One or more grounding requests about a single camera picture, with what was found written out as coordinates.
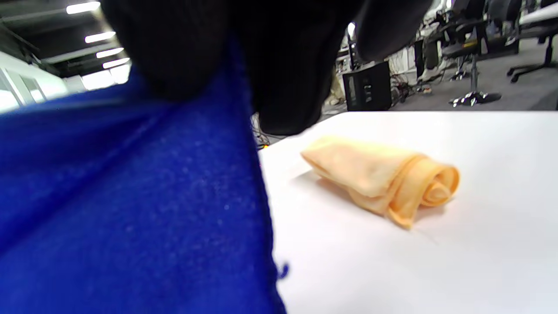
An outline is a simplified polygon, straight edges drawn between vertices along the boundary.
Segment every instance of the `chair leg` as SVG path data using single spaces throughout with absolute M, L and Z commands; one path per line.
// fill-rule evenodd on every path
M 510 68 L 507 75 L 509 77 L 512 77 L 511 82 L 515 83 L 517 82 L 520 76 L 540 69 L 546 69 L 546 68 L 558 69 L 558 63 L 552 61 L 552 53 L 553 53 L 552 37 L 550 37 L 549 44 L 546 46 L 545 62 L 543 64 L 528 64 L 528 65 L 514 66 L 513 68 Z M 522 70 L 522 71 L 519 73 L 515 73 L 515 71 L 517 70 Z
M 479 72 L 477 69 L 477 56 L 473 55 L 471 63 L 471 91 L 465 96 L 450 100 L 450 104 L 454 107 L 457 106 L 471 106 L 476 104 L 483 104 L 494 102 L 502 98 L 500 93 L 483 93 L 478 91 L 478 77 Z
M 451 76 L 450 80 L 462 80 L 464 78 L 471 77 L 470 73 L 466 72 L 463 69 L 464 65 L 465 65 L 465 57 L 461 56 L 457 60 L 457 72 L 455 72 L 455 74 Z

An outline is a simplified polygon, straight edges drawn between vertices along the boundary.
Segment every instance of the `orange towel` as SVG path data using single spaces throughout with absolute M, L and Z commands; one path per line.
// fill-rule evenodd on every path
M 323 137 L 302 153 L 314 171 L 345 189 L 360 207 L 410 229 L 420 205 L 447 203 L 459 184 L 453 166 L 380 144 Z

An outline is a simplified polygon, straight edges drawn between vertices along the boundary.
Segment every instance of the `blue cloth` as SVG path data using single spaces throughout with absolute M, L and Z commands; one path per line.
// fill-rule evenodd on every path
M 0 116 L 0 313 L 285 311 L 239 60 Z

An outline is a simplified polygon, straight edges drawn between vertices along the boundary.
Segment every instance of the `white table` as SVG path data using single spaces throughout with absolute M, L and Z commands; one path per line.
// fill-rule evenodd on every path
M 519 18 L 519 24 L 529 24 L 535 22 L 542 22 L 558 18 L 558 3 L 551 4 L 547 7 L 540 8 L 537 11 L 529 13 Z
M 310 172 L 299 152 L 326 134 L 452 163 L 461 186 L 401 230 Z M 261 162 L 289 314 L 558 312 L 557 113 L 343 113 Z

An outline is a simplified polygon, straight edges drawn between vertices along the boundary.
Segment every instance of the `chair base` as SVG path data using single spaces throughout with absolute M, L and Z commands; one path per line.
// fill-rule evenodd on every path
M 543 64 L 528 64 L 528 65 L 520 65 L 520 66 L 514 66 L 513 68 L 510 68 L 507 75 L 509 77 L 512 77 L 511 82 L 515 83 L 517 82 L 517 80 L 519 79 L 520 76 L 527 74 L 527 73 L 531 73 L 540 69 L 546 69 L 546 68 L 554 68 L 554 69 L 558 69 L 558 63 L 556 62 L 549 62 L 549 63 L 543 63 Z
M 476 104 L 483 104 L 498 101 L 502 98 L 500 93 L 483 93 L 483 92 L 469 92 L 463 97 L 452 99 L 449 101 L 454 107 L 469 106 L 473 107 Z
M 462 80 L 470 77 L 471 73 L 469 72 L 457 71 L 454 75 L 451 76 L 450 80 Z

